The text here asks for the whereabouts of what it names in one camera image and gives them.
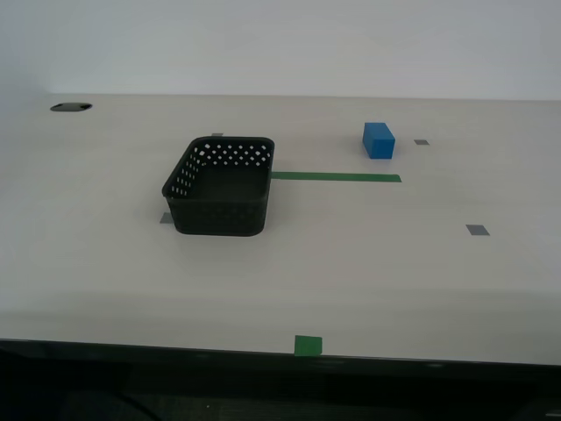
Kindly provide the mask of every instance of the blue block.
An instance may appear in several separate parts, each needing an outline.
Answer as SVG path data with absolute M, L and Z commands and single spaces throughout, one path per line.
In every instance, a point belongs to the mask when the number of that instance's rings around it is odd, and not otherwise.
M 395 137 L 386 123 L 365 123 L 362 143 L 371 160 L 391 160 L 394 155 Z

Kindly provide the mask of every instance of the plastic basket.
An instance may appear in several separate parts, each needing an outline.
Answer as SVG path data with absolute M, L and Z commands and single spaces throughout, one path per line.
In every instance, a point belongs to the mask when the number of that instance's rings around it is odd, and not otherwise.
M 162 189 L 177 231 L 235 236 L 263 231 L 273 152 L 267 138 L 193 140 Z

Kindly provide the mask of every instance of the gray square marker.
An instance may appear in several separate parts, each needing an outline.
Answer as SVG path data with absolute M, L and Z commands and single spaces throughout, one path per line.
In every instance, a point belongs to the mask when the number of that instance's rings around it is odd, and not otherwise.
M 169 212 L 164 213 L 160 220 L 161 224 L 172 224 L 173 222 L 174 219 L 172 218 L 172 214 Z
M 483 225 L 466 225 L 471 235 L 491 235 Z

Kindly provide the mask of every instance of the table surface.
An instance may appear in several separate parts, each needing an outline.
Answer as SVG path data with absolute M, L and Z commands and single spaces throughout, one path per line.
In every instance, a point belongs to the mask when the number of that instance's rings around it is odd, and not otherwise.
M 0 338 L 561 364 L 560 111 L 45 96 L 0 128 Z M 391 161 L 368 159 L 366 121 L 391 128 Z M 260 235 L 181 235 L 160 190 L 213 132 L 273 139 L 277 171 L 403 182 L 273 180 Z

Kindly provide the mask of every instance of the green tape strip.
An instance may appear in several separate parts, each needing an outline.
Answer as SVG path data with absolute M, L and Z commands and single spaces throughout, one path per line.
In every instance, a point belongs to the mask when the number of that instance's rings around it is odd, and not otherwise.
M 401 182 L 397 174 L 351 174 L 351 173 L 297 173 L 273 171 L 276 180 L 325 180 L 330 182 Z
M 316 357 L 322 354 L 322 339 L 317 336 L 298 336 L 295 338 L 295 357 Z

